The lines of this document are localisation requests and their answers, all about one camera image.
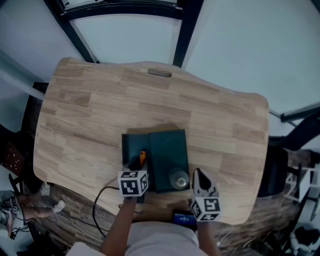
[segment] black and white marker cube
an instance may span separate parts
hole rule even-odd
[[[216,221],[221,209],[219,197],[192,197],[190,206],[197,222]]]
[[[149,187],[147,171],[119,171],[118,184],[124,197],[140,197]]]

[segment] wooden tabletop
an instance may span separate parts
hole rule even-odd
[[[261,95],[219,87],[175,66],[64,58],[42,104],[34,173],[94,201],[104,186],[118,186],[122,134],[185,129],[190,177],[197,167],[210,172],[217,179],[219,221],[241,224],[260,187],[268,118]],[[147,192],[135,219],[169,220],[172,209],[189,209],[191,195],[191,189]],[[98,204],[116,215],[122,201],[118,190],[106,189]]]

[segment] wood grain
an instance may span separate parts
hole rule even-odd
[[[149,74],[170,72],[171,77]],[[117,186],[121,134],[185,129],[189,172],[200,167],[218,181],[220,221],[245,222],[259,190],[268,143],[267,100],[228,90],[180,68],[155,62],[93,64],[65,58],[45,94],[34,145],[42,180],[94,201]],[[192,191],[147,192],[136,220],[168,220],[188,209]],[[113,214],[123,198],[105,190],[98,201]]]

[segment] person's arm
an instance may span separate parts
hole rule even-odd
[[[137,198],[125,198],[112,227],[101,245],[100,252],[107,256],[124,256]]]
[[[8,237],[11,237],[12,222],[13,222],[12,213],[11,213],[11,211],[9,211],[9,218],[8,218],[8,222],[6,224],[6,229],[8,230]]]
[[[210,228],[210,222],[198,222],[197,226],[199,248],[208,256],[221,256],[214,230]]]

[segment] black cable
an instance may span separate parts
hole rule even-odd
[[[119,190],[118,187],[115,187],[115,186],[105,186],[103,189],[100,190],[98,196],[95,198],[94,200],[94,203],[93,203],[93,208],[92,208],[92,217],[93,217],[93,220],[94,220],[94,223],[97,227],[97,229],[99,230],[99,232],[101,233],[101,235],[103,236],[103,238],[106,238],[106,235],[102,232],[101,228],[99,227],[97,221],[96,221],[96,218],[95,218],[95,211],[96,211],[96,204],[97,204],[97,201],[101,195],[101,193],[105,190],[105,189],[113,189],[113,190]]]

